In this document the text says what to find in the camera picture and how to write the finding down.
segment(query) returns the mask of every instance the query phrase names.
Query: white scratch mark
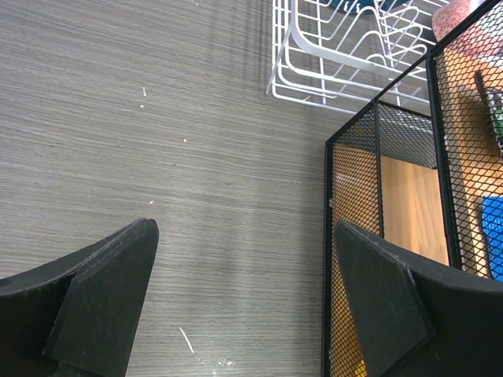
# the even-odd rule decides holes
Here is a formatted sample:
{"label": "white scratch mark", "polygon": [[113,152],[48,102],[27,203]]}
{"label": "white scratch mark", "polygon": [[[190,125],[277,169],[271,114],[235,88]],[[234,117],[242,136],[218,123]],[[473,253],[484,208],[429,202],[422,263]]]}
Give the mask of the white scratch mark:
{"label": "white scratch mark", "polygon": [[194,350],[193,350],[193,348],[192,348],[192,345],[190,344],[189,338],[187,338],[187,335],[185,335],[185,332],[183,331],[183,328],[179,328],[179,329],[180,329],[180,331],[182,332],[183,337],[184,337],[184,338],[185,338],[185,340],[187,341],[187,344],[189,345],[190,351],[191,351],[192,353],[195,353],[195,352],[194,352]]}

